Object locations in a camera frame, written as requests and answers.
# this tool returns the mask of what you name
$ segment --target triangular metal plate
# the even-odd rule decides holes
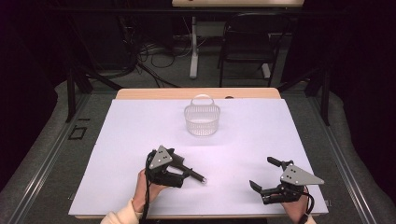
[[[172,157],[171,155],[169,155],[166,148],[163,146],[159,146],[157,153],[155,153],[154,158],[152,159],[151,164],[149,165],[149,169],[150,170],[155,169],[171,161],[172,161]]]
[[[295,186],[324,184],[322,179],[311,175],[307,171],[292,164],[286,167],[285,172],[283,172],[282,176],[280,177],[280,181],[290,183]]]

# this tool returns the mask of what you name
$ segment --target white sleeve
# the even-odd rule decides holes
[[[305,222],[305,224],[317,224],[315,220],[312,218],[312,216],[308,217],[308,220]]]
[[[136,213],[130,200],[125,207],[117,213],[109,212],[101,221],[101,224],[138,224],[142,213]]]

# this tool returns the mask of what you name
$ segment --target white tabletop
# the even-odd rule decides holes
[[[219,129],[208,137],[187,132],[183,111],[190,102],[114,100],[69,215],[104,216],[121,209],[134,194],[147,155],[159,145],[174,148],[207,183],[188,177],[181,189],[164,190],[151,204],[148,218],[284,215],[280,204],[264,205],[249,180],[264,189],[280,183],[283,171],[266,161],[269,156],[294,160],[313,174],[286,102],[216,99]],[[319,187],[309,190],[316,200],[313,214],[328,213]]]

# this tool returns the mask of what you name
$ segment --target clear plastic basket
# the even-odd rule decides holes
[[[211,104],[195,104],[199,99],[211,100]],[[187,130],[197,136],[207,136],[215,133],[219,127],[220,108],[215,105],[212,97],[206,94],[196,95],[191,104],[184,109]]]

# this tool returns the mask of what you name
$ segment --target human hand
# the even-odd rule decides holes
[[[308,196],[302,195],[297,202],[282,203],[282,206],[291,221],[297,224],[306,212],[306,207],[308,206]]]
[[[149,202],[151,203],[152,201],[154,201],[160,194],[161,190],[166,188],[167,186],[151,183],[149,186]],[[136,190],[134,191],[134,200],[132,201],[135,212],[143,212],[143,207],[146,203],[146,189],[146,174],[145,169],[143,169],[138,174]]]

